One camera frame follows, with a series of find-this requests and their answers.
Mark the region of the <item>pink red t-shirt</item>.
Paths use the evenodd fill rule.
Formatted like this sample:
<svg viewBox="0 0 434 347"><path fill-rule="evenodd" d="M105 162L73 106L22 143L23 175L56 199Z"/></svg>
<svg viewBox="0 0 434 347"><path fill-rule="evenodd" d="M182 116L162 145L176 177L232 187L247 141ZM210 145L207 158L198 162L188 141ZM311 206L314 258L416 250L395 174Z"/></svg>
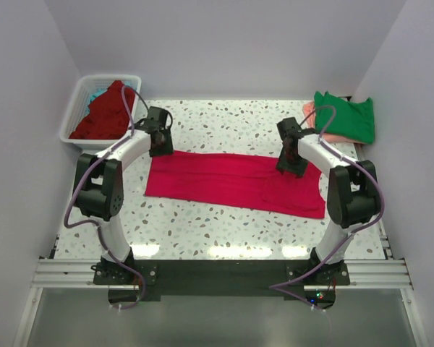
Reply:
<svg viewBox="0 0 434 347"><path fill-rule="evenodd" d="M266 156L176 151L152 159L145 196L323 219L321 172L310 164L297 176L276 164Z"/></svg>

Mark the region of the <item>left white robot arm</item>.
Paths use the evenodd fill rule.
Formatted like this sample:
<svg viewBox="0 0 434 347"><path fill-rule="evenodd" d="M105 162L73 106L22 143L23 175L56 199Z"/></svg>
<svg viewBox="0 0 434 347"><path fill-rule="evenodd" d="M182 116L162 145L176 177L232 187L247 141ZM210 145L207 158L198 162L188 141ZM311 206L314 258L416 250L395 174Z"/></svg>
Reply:
<svg viewBox="0 0 434 347"><path fill-rule="evenodd" d="M125 239L119 213L124 203L123 171L138 157L171 155L173 117L163 108L151 106L145 118L134 123L114 144L96 154L82 154L75 173L69 209L76 207L85 220L71 224L70 212L64 226L95 227L101 245L100 261L92 266L96 285L138 285L144 280L135 269L133 251Z"/></svg>

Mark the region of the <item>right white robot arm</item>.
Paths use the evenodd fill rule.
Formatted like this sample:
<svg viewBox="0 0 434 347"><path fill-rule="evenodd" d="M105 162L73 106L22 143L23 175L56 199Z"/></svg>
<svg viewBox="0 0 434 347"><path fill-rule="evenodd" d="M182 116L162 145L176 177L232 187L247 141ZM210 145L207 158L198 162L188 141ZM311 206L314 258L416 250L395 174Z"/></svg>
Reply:
<svg viewBox="0 0 434 347"><path fill-rule="evenodd" d="M277 123L283 142L277 170L301 176L309 163L328 178L326 209L330 222L320 243L311 251L303 274L272 289L306 279L323 284L341 269L354 236L376 224L383 216L384 199L374 164L358 161L338 151L315 129L303 129L294 117Z"/></svg>

